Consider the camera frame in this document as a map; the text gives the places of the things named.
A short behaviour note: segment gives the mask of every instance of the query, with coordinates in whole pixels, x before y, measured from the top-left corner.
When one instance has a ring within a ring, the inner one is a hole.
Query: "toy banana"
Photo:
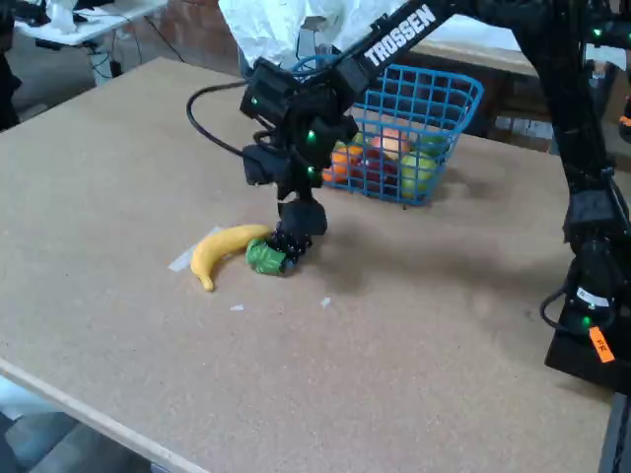
[[[245,248],[251,240],[266,237],[271,232],[272,229],[266,225],[241,225],[209,235],[193,251],[190,269],[206,291],[213,291],[215,285],[210,275],[217,261],[228,253]]]

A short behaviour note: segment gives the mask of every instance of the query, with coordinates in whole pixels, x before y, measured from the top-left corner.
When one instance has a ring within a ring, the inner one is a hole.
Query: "blue wire basket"
[[[310,56],[294,70],[319,67],[334,56]],[[338,143],[322,173],[330,187],[409,205],[430,202],[457,139],[475,113],[484,88],[448,72],[390,65],[349,110],[360,132]]]

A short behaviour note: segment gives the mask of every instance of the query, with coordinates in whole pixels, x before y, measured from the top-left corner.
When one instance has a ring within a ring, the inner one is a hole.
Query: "wall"
[[[170,0],[152,20],[186,62],[238,73],[238,49],[218,6],[218,0]],[[161,39],[140,22],[140,40],[164,51]]]

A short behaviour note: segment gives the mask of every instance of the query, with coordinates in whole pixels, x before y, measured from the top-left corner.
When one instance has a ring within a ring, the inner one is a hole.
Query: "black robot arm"
[[[305,77],[259,59],[241,110],[268,130],[256,137],[257,145],[244,149],[246,178],[251,184],[277,182],[279,200],[294,191],[298,195],[289,204],[279,204],[281,222],[269,244],[295,263],[311,244],[311,236],[325,232],[324,210],[311,189],[321,185],[318,172],[331,165],[335,143],[350,142],[357,132],[347,110],[387,65],[454,14],[511,29],[538,72],[547,100],[569,186],[565,240],[575,253],[566,281],[541,305],[541,316],[556,329],[555,340],[563,345],[555,352],[553,343],[547,363],[631,390],[631,364],[625,361],[631,360],[631,348],[614,363],[602,364],[588,337],[590,329],[597,327],[613,341],[613,352],[622,354],[628,338],[616,340],[621,331],[631,333],[629,322],[618,316],[631,305],[631,225],[613,181],[613,162],[606,154],[583,67],[586,40],[627,47],[631,29],[601,3],[411,0],[377,19],[366,37]],[[556,322],[545,310],[560,297],[565,297],[565,304]],[[577,363],[578,352],[589,354]],[[623,377],[628,386],[621,386]]]

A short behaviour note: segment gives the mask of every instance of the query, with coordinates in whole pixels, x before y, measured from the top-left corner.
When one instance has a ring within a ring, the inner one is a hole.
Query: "orange tag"
[[[602,335],[602,332],[598,327],[592,327],[590,329],[590,338],[592,339],[594,348],[596,348],[596,352],[603,363],[609,363],[615,360],[615,358],[613,358],[613,353],[611,353],[611,350],[604,339],[604,335]]]

